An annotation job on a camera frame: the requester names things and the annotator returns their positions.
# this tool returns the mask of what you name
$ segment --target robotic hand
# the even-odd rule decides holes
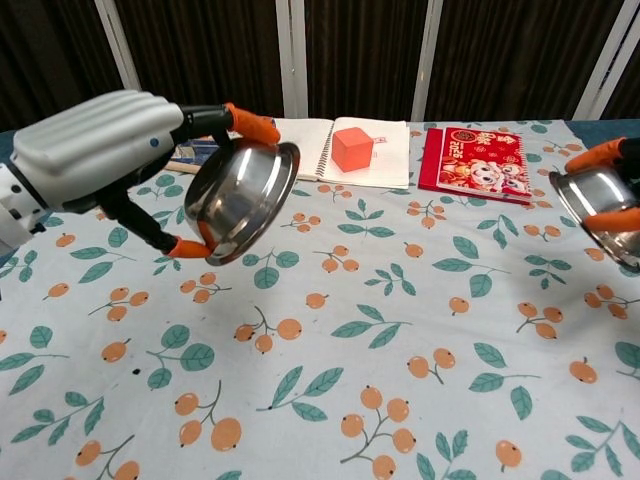
[[[617,138],[597,145],[570,160],[565,169],[576,173],[598,166],[615,168],[625,178],[640,178],[640,138]],[[587,217],[584,224],[591,231],[633,232],[640,230],[640,208],[599,213]]]
[[[162,231],[127,190],[167,164],[177,144],[227,131],[275,144],[271,121],[233,104],[180,107],[146,92],[111,92],[16,132],[0,164],[0,256],[43,232],[48,211],[105,215],[173,257],[203,258],[208,247]]]

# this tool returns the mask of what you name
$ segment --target red book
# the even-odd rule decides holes
[[[528,204],[527,163],[519,136],[467,128],[430,128],[418,187]]]

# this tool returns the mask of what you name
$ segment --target dark curtain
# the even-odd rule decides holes
[[[119,88],[93,0],[0,2],[0,131]]]
[[[601,118],[640,118],[640,44],[631,55]]]
[[[425,120],[568,119],[623,0],[447,0]]]
[[[143,90],[283,116],[273,0],[116,0]]]
[[[411,117],[426,0],[305,0],[309,116]]]

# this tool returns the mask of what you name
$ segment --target red cube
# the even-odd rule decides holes
[[[334,132],[331,158],[343,172],[367,168],[371,163],[373,139],[361,128],[353,127]]]

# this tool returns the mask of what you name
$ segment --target stainless steel bowl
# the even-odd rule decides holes
[[[599,167],[572,175],[549,173],[549,181],[574,220],[619,265],[640,273],[640,232],[593,232],[583,223],[596,213],[616,212],[638,205],[638,200],[618,173]]]
[[[300,164],[292,143],[267,146],[244,138],[220,147],[198,171],[185,196],[185,216],[224,265],[247,251],[289,195]]]

